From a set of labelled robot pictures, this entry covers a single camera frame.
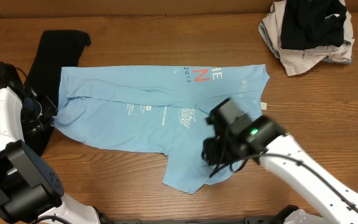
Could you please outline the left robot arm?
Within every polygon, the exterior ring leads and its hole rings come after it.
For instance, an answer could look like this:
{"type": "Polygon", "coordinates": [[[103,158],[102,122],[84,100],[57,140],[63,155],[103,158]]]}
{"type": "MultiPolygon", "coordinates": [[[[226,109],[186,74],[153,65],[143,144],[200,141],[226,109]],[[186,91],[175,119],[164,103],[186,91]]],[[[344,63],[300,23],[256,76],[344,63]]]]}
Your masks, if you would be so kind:
{"type": "Polygon", "coordinates": [[[41,137],[57,108],[22,83],[23,71],[0,62],[0,217],[7,223],[110,223],[65,193],[40,157],[41,137]]]}

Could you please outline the light blue printed t-shirt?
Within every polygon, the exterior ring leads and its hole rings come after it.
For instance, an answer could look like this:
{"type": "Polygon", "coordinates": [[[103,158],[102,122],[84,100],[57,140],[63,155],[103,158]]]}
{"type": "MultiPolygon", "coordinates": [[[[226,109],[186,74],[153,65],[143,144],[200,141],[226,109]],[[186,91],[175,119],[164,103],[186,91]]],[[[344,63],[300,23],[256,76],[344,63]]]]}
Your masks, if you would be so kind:
{"type": "Polygon", "coordinates": [[[232,98],[258,118],[268,80],[265,65],[63,67],[54,126],[98,149],[164,154],[163,183],[193,194],[240,167],[215,172],[201,157],[209,112],[232,98]]]}

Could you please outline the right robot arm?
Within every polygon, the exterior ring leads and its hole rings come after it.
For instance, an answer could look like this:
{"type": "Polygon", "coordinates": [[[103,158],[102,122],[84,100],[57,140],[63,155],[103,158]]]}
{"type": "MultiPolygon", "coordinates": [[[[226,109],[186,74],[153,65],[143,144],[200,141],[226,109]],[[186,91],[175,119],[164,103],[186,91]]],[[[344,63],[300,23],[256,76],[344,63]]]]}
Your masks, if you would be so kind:
{"type": "Polygon", "coordinates": [[[288,205],[271,223],[358,224],[358,193],[319,165],[295,138],[268,116],[251,120],[230,98],[213,108],[206,122],[215,136],[203,142],[201,157],[213,174],[240,161],[254,160],[301,195],[317,211],[288,205]]]}

